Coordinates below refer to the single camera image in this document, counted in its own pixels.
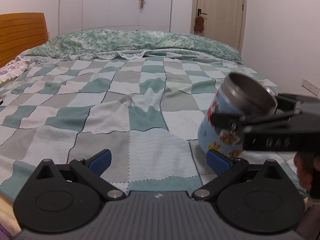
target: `wardrobe door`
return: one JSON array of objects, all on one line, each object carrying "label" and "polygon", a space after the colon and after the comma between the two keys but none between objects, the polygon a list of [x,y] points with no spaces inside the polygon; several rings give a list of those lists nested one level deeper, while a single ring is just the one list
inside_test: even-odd
[{"label": "wardrobe door", "polygon": [[170,31],[172,0],[145,0],[140,10],[139,30]]},{"label": "wardrobe door", "polygon": [[109,26],[139,25],[139,0],[110,0]]},{"label": "wardrobe door", "polygon": [[82,29],[109,26],[111,0],[83,0]]},{"label": "wardrobe door", "polygon": [[59,34],[82,30],[83,0],[60,0]]}]

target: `black handle grip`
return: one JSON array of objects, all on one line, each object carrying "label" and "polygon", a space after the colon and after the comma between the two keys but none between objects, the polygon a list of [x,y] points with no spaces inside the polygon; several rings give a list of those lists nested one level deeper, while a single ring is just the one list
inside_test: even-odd
[{"label": "black handle grip", "polygon": [[313,180],[311,184],[310,197],[320,200],[320,171],[313,170]]}]

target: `electrical outlet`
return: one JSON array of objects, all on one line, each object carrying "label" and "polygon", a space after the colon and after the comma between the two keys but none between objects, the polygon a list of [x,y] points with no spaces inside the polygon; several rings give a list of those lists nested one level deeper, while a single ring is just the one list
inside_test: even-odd
[{"label": "electrical outlet", "polygon": [[309,90],[312,94],[318,96],[320,88],[316,86],[315,84],[312,84],[310,81],[302,79],[302,87],[304,87],[306,90]]}]

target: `orange headboard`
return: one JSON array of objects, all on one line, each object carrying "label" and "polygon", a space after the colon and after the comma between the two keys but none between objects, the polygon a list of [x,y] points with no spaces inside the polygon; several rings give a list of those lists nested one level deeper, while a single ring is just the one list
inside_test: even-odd
[{"label": "orange headboard", "polygon": [[48,41],[43,13],[0,15],[0,68],[26,49]]}]

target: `bed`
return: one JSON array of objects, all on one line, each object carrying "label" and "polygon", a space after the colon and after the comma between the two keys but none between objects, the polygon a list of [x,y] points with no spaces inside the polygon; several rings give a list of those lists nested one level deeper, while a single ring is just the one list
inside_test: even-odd
[{"label": "bed", "polygon": [[[62,164],[108,148],[113,161],[101,177],[124,192],[191,193],[216,176],[197,130],[223,78],[239,71],[279,91],[244,66],[236,49],[195,35],[95,30],[41,44],[19,46],[19,55],[0,60],[27,64],[0,88],[0,228],[6,237],[20,231],[11,205],[42,159]],[[305,197],[293,156],[242,154],[250,163],[277,160]]]}]

